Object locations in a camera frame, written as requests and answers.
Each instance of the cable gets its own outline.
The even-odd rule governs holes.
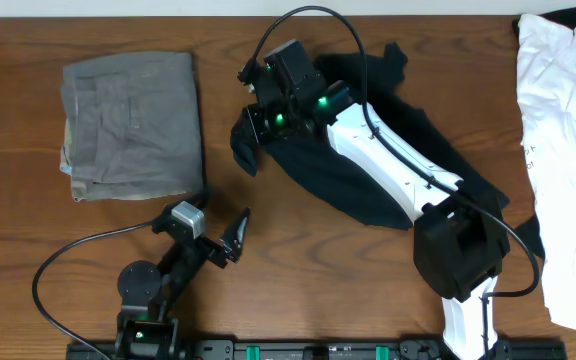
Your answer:
[[[151,222],[147,221],[145,223],[141,223],[141,224],[134,225],[134,226],[129,226],[129,227],[126,227],[123,229],[108,231],[108,232],[104,232],[104,233],[100,233],[100,234],[96,234],[96,235],[90,235],[90,236],[87,236],[83,239],[79,239],[75,242],[72,242],[72,243],[64,246],[63,248],[59,249],[57,252],[52,254],[46,261],[44,261],[44,263],[41,264],[41,266],[37,270],[37,273],[35,274],[34,279],[32,280],[32,298],[35,301],[35,306],[37,306],[37,310],[39,310],[41,315],[43,315],[43,317],[46,318],[46,320],[48,320],[49,323],[51,323],[57,329],[61,330],[61,332],[63,332],[64,334],[66,334],[66,335],[70,336],[71,338],[79,341],[80,343],[86,345],[91,350],[94,350],[97,353],[99,353],[104,358],[104,360],[112,360],[112,359],[108,355],[106,355],[103,351],[101,351],[101,349],[99,349],[97,346],[93,345],[92,343],[90,343],[88,340],[81,337],[80,335],[77,335],[75,332],[68,329],[67,327],[65,327],[64,325],[59,323],[57,320],[55,320],[52,316],[50,316],[50,314],[48,314],[48,311],[46,311],[44,306],[41,304],[41,300],[39,300],[39,292],[37,291],[37,286],[39,285],[39,278],[41,277],[41,274],[44,272],[44,270],[46,270],[48,265],[50,265],[53,261],[55,261],[55,259],[57,257],[59,257],[59,255],[65,253],[66,251],[68,251],[68,250],[70,250],[76,246],[79,246],[79,245],[86,243],[88,241],[93,241],[93,240],[105,238],[108,236],[123,234],[123,233],[129,232],[129,231],[141,229],[141,228],[144,228],[146,226],[150,226],[150,224],[151,224]]]
[[[530,249],[528,249],[526,244],[524,244],[524,242],[513,231],[513,229],[508,224],[506,224],[503,220],[498,219],[497,217],[495,217],[494,215],[492,215],[488,211],[482,209],[479,205],[475,204],[474,202],[472,202],[469,199],[465,198],[464,196],[460,195],[456,191],[450,189],[448,186],[440,183],[439,181],[437,181],[435,179],[435,177],[428,175],[425,172],[423,172],[416,165],[414,165],[410,160],[408,160],[406,157],[404,157],[402,154],[400,154],[395,148],[392,147],[392,145],[390,145],[390,143],[388,143],[383,138],[383,136],[379,132],[379,128],[376,128],[375,125],[370,120],[370,115],[368,112],[368,61],[366,59],[366,51],[364,50],[364,46],[363,46],[361,39],[359,38],[359,34],[357,34],[357,31],[355,30],[355,28],[341,14],[337,13],[334,10],[328,9],[326,7],[314,6],[314,5],[313,6],[302,6],[302,7],[299,7],[297,9],[294,9],[292,11],[289,11],[288,13],[286,13],[285,15],[283,15],[282,17],[277,19],[268,28],[268,30],[266,30],[266,33],[263,35],[263,37],[259,41],[259,44],[257,45],[257,48],[255,49],[255,52],[254,52],[251,60],[256,61],[257,56],[259,56],[259,52],[261,51],[262,46],[266,42],[266,39],[268,38],[270,33],[279,24],[281,24],[284,20],[286,20],[287,18],[289,18],[290,16],[292,16],[294,14],[300,13],[302,11],[308,11],[308,10],[322,11],[322,12],[328,13],[328,14],[336,17],[348,28],[348,30],[350,30],[350,33],[355,38],[355,41],[357,42],[357,47],[359,47],[359,54],[361,57],[361,108],[363,110],[366,124],[368,125],[368,128],[370,129],[372,135],[375,138],[377,138],[377,140],[379,140],[379,142],[392,155],[394,155],[399,161],[401,161],[408,168],[413,170],[423,180],[427,181],[429,185],[435,186],[439,190],[445,192],[446,194],[453,196],[457,201],[461,202],[463,205],[472,208],[473,210],[479,212],[481,215],[491,219],[492,221],[497,223],[499,226],[501,226],[504,230],[506,230],[506,232],[508,232],[515,239],[515,241],[519,244],[519,246],[526,253],[526,256],[530,260],[530,265],[532,266],[532,270],[533,270],[533,281],[527,288],[525,288],[523,290],[519,290],[519,291],[510,291],[510,292],[487,292],[487,293],[484,293],[481,297],[481,301],[482,301],[482,305],[483,305],[483,311],[484,311],[484,318],[483,318],[483,322],[484,322],[484,330],[483,330],[484,350],[485,350],[485,357],[487,359],[488,358],[488,312],[487,312],[487,306],[488,306],[488,302],[489,302],[488,299],[491,297],[520,297],[520,296],[528,295],[533,290],[535,290],[537,288],[537,286],[539,285],[539,265],[537,263],[537,259],[535,258],[535,255],[530,251]]]

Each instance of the silver connector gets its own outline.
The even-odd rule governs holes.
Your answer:
[[[203,211],[183,201],[171,211],[172,216],[182,223],[190,226],[193,239],[206,232],[206,219]]]

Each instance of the white wall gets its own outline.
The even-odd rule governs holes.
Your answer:
[[[517,15],[576,6],[576,0],[0,0],[0,17],[277,16],[302,5],[344,15]]]

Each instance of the green strip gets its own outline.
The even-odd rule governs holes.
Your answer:
[[[259,360],[259,346],[248,346],[246,348],[246,360]]]
[[[388,346],[377,346],[377,360],[390,360],[390,349]]]

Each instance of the wooden tabletop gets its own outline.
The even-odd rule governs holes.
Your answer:
[[[533,214],[516,103],[517,42],[511,17],[360,17],[367,51],[396,41],[409,57],[397,93],[423,108],[453,146],[511,199],[511,225]],[[207,265],[176,312],[194,333],[240,339],[371,339],[440,334],[440,298],[412,263],[412,232],[365,227],[318,200],[265,157],[256,178],[234,162],[230,128],[254,101],[236,78],[271,18],[0,19],[0,359],[63,359],[70,339],[35,309],[31,279],[74,239],[156,216],[174,198],[75,203],[60,173],[62,68],[102,55],[189,51],[200,89],[208,180],[219,193],[208,228],[219,234],[250,206],[238,265]],[[296,18],[266,49],[291,38],[311,55],[354,52],[332,18]],[[139,230],[90,243],[48,268],[39,292],[55,318],[92,339],[112,340],[116,281],[130,262],[157,262],[171,240]],[[498,289],[530,282],[512,246]],[[541,289],[495,300],[496,329],[509,337],[559,337],[576,359],[576,331],[550,322]]]

